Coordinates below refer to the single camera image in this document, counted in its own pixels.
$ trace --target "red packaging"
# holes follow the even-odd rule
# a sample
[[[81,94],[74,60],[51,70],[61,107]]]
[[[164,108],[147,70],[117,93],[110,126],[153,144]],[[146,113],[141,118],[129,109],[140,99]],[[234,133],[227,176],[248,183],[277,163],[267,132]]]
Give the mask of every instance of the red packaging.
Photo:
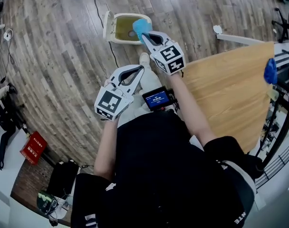
[[[37,164],[38,160],[47,146],[45,139],[37,132],[33,132],[29,136],[29,140],[23,149],[20,151],[21,154],[32,164]]]

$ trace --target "wood plank flooring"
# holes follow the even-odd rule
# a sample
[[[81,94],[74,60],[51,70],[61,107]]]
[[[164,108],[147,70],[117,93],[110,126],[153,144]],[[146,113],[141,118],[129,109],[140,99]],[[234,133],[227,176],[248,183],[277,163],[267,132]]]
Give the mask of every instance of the wood plank flooring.
[[[216,40],[213,25],[224,33],[264,41],[275,40],[274,7],[288,17],[289,5],[278,0],[96,0],[104,19],[113,13],[142,13],[153,28],[167,33],[190,62],[237,47]],[[116,69],[109,44],[103,40],[94,0],[4,0],[0,15],[14,36],[7,82],[19,94],[15,102],[28,128],[47,140],[62,160],[93,164],[103,122],[94,113],[100,86]],[[119,66],[136,64],[144,46],[112,43]],[[0,80],[5,75],[8,43],[0,55]]]

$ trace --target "black shirt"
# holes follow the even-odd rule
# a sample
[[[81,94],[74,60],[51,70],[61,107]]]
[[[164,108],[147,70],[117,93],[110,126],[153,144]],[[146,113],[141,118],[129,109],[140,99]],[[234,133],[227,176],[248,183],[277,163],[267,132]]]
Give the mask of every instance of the black shirt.
[[[244,207],[216,160],[243,168],[243,151],[234,138],[222,137],[203,152],[190,137],[173,112],[145,114],[119,127],[113,188],[102,177],[78,175],[72,227],[85,227],[90,214],[99,228],[236,226]]]

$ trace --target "chair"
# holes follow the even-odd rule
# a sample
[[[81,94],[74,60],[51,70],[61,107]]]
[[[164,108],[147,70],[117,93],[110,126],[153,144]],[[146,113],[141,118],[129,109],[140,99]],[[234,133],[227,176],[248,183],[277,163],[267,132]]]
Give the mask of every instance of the chair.
[[[284,40],[289,39],[289,36],[288,36],[289,22],[287,23],[287,20],[283,18],[282,13],[278,8],[275,8],[275,10],[279,12],[279,15],[281,16],[281,19],[282,19],[282,24],[274,20],[271,23],[273,25],[278,24],[283,27],[282,37],[281,39],[279,39],[279,43],[282,43]]]

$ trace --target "wooden table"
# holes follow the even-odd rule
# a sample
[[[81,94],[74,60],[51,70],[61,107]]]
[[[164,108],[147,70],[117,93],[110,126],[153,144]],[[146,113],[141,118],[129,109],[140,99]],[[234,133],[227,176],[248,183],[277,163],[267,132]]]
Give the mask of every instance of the wooden table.
[[[241,47],[188,64],[184,81],[218,137],[237,139],[252,150],[267,115],[271,89],[264,69],[274,57],[274,43]]]

